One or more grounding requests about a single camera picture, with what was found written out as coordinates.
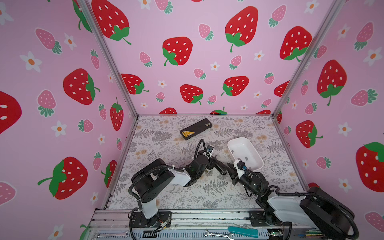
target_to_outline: table surface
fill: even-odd
[[[185,141],[180,130],[203,118],[213,127]],[[227,143],[246,137],[264,161],[260,172],[270,185],[282,192],[303,191],[281,139],[270,116],[143,116],[124,162],[109,209],[137,207],[128,193],[131,177],[157,158],[167,165],[183,168],[193,159],[196,146],[204,139],[214,146],[213,155],[221,162],[233,162]],[[204,172],[190,187],[169,184],[156,198],[159,209],[255,209],[256,197],[249,198],[239,183],[232,185],[229,174],[222,176],[216,169]]]

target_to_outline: white plastic tray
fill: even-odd
[[[235,138],[230,140],[227,145],[233,161],[245,162],[245,166],[253,172],[263,168],[264,161],[248,138]]]

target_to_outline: yellow label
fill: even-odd
[[[195,132],[184,131],[182,133],[183,133],[184,137],[188,137],[188,136],[191,136],[192,134],[194,134]]]

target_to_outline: pink wall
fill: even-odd
[[[284,83],[290,80],[298,65],[296,59],[288,61],[284,58],[292,52],[291,47],[301,50],[309,45],[310,35],[316,34],[332,1],[89,2],[92,2],[93,12],[119,71],[125,74],[132,93],[130,97],[139,114],[158,114],[166,108],[184,114],[210,113],[223,110],[223,107],[227,113],[249,114],[275,109],[280,97],[274,92],[279,91],[280,85],[286,87]],[[240,39],[232,36],[235,32],[242,35]],[[170,58],[168,61],[163,55],[163,47],[165,56]],[[273,76],[266,79],[268,73]],[[224,82],[232,86],[236,79],[240,86],[232,91],[227,89],[233,96],[224,93]],[[183,93],[186,98],[180,92],[181,86],[181,90],[186,91]],[[196,103],[189,103],[193,101],[192,95],[197,96]]]
[[[0,238],[79,239],[85,229],[80,226],[101,208],[107,191],[101,170],[119,159],[117,138],[124,146],[133,118],[116,82],[109,81],[93,34],[82,23],[78,29],[72,1],[4,1],[0,10]],[[36,36],[36,28],[50,33],[38,30]],[[91,58],[92,49],[98,59]],[[94,101],[87,74],[100,89]],[[118,131],[110,118],[116,97],[124,113]],[[106,110],[102,117],[99,104]],[[82,132],[78,125],[86,119],[93,128],[85,121]],[[97,201],[91,201],[94,194]]]
[[[360,240],[384,239],[383,11],[382,1],[345,3],[319,55],[312,58],[282,109],[280,124],[306,181],[318,184],[355,213]],[[361,46],[365,41],[367,45],[356,51],[355,43]],[[306,80],[308,90],[302,86]],[[336,87],[326,91],[332,80]],[[308,141],[314,139],[313,133],[308,136],[313,132],[309,125],[323,136],[314,145]]]

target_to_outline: wrench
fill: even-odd
[[[229,238],[229,240],[234,240],[234,237],[235,237],[235,235],[234,235],[233,233],[229,233],[229,234],[210,233],[210,232],[208,232],[208,230],[204,230],[203,235],[204,235],[205,237],[207,237],[208,235],[211,235],[211,236],[217,236],[217,237],[227,237],[227,238]]]

